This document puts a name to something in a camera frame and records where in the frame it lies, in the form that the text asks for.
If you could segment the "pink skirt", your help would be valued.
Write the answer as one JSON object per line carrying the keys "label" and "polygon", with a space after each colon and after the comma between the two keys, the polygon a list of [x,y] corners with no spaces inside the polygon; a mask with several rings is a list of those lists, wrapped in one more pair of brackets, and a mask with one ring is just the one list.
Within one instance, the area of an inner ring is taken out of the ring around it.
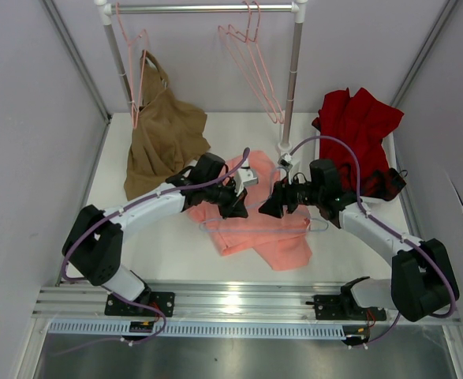
{"label": "pink skirt", "polygon": [[[245,206],[269,197],[269,177],[271,170],[276,167],[275,163],[260,150],[250,152],[248,161],[257,173],[259,183],[247,189],[248,194],[245,199]],[[276,172],[273,182],[279,179]],[[229,218],[220,223],[209,223],[209,228],[244,228],[244,229],[263,229],[263,228],[305,228],[308,226],[308,217],[302,212],[307,212],[308,208],[300,206],[292,213],[286,213],[281,219],[260,214],[259,208],[248,210],[248,217]],[[208,203],[202,203],[188,210],[189,218],[201,223],[211,218],[222,218],[219,215],[218,207]],[[253,249],[266,263],[275,271],[287,271],[301,268],[307,265],[312,257],[312,250],[307,243],[307,233],[293,234],[238,234],[238,233],[208,233],[217,251],[222,256],[229,256],[243,250]]]}

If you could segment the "blue wire hanger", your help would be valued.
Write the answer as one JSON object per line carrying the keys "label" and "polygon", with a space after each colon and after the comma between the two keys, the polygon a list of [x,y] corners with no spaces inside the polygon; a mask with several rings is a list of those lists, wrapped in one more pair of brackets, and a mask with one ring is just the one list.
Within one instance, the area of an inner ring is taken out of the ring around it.
{"label": "blue wire hanger", "polygon": [[[270,177],[269,177],[269,187],[270,187],[270,192],[269,192],[269,197],[273,193],[273,177],[276,172],[285,172],[287,173],[287,170],[283,167],[277,166],[274,167],[271,172],[270,172]],[[259,202],[256,202],[252,205],[249,205],[246,207],[246,209],[251,209],[251,208],[258,208],[260,205],[266,202],[266,200],[269,199],[266,198],[264,200],[261,200]],[[258,228],[249,228],[249,229],[244,229],[244,228],[222,228],[222,227],[214,227],[214,228],[209,228],[208,224],[209,223],[220,223],[224,221],[222,218],[211,218],[208,220],[204,220],[201,223],[199,223],[199,229],[201,231],[207,232],[207,233],[238,233],[238,234],[245,234],[245,233],[251,233],[251,234],[293,234],[293,233],[313,233],[313,232],[324,232],[329,229],[329,222],[324,221],[320,218],[317,217],[312,217],[310,212],[302,212],[304,216],[308,217],[308,226],[303,228],[287,228],[287,227],[278,227],[278,228],[263,228],[263,229],[258,229]],[[315,221],[317,223],[322,224],[322,228],[317,228],[317,229],[312,229],[312,221]]]}

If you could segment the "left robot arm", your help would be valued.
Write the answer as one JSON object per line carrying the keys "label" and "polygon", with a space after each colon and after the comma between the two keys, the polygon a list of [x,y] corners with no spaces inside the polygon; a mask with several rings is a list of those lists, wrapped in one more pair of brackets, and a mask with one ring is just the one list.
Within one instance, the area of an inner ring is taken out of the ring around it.
{"label": "left robot arm", "polygon": [[72,265],[80,273],[78,280],[114,293],[130,314],[144,314],[150,306],[147,284],[122,264],[125,241],[147,226],[202,202],[219,206],[227,217],[245,217],[243,177],[249,170],[249,154],[246,148],[241,160],[228,168],[224,159],[207,152],[154,190],[124,205],[109,210],[94,205],[82,208],[62,248],[62,278],[72,280],[67,274]]}

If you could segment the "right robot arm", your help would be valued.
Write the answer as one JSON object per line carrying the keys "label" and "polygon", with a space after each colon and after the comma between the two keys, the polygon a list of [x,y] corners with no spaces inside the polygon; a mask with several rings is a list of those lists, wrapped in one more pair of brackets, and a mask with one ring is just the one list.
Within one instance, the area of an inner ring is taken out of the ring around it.
{"label": "right robot arm", "polygon": [[460,291],[446,247],[436,238],[424,241],[401,233],[374,216],[355,193],[344,191],[331,160],[314,160],[309,169],[308,181],[277,181],[260,213],[281,219],[301,205],[315,206],[325,220],[361,240],[391,267],[386,280],[364,276],[342,286],[340,312],[353,319],[367,308],[383,308],[411,322],[450,316]]}

